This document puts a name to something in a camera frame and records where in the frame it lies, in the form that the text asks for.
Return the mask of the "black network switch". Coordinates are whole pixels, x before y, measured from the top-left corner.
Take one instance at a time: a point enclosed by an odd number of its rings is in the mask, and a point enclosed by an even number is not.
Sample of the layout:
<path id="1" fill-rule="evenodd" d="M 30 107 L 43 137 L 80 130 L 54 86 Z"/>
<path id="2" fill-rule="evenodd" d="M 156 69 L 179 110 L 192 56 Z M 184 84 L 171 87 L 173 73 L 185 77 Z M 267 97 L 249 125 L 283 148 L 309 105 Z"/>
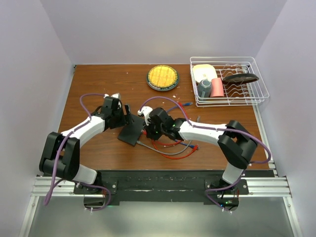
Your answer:
<path id="1" fill-rule="evenodd" d="M 134 147 L 142 134 L 144 119 L 133 114 L 131 118 L 132 123 L 123 127 L 118 135 L 118 140 Z"/>

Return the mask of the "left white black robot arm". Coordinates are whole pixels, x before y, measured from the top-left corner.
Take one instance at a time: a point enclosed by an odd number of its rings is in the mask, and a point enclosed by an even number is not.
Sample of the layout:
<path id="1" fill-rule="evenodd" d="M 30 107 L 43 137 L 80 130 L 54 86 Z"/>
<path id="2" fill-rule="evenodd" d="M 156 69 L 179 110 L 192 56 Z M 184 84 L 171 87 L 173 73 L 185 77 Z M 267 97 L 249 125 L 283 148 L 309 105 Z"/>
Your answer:
<path id="1" fill-rule="evenodd" d="M 118 94 L 104 95 L 103 105 L 88 113 L 83 122 L 62 133 L 49 133 L 39 163 L 39 170 L 52 177 L 48 194 L 52 194 L 57 177 L 85 183 L 92 194 L 100 192 L 102 181 L 98 172 L 80 163 L 80 149 L 94 136 L 132 122 L 130 107 L 121 103 Z"/>

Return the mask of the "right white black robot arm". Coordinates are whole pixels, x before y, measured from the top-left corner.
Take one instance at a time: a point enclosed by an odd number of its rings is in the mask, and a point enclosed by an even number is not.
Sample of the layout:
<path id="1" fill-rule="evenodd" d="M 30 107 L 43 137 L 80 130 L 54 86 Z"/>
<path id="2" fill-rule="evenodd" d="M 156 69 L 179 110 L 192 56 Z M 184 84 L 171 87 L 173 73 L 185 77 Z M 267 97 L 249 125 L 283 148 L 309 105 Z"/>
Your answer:
<path id="1" fill-rule="evenodd" d="M 152 140 L 164 135 L 171 140 L 194 140 L 219 146 L 228 162 L 220 181 L 220 189 L 226 194 L 237 189 L 237 180 L 250 164 L 258 146 L 235 120 L 213 125 L 185 118 L 173 119 L 163 108 L 152 109 L 149 106 L 140 109 L 138 116 L 144 118 L 146 136 Z"/>

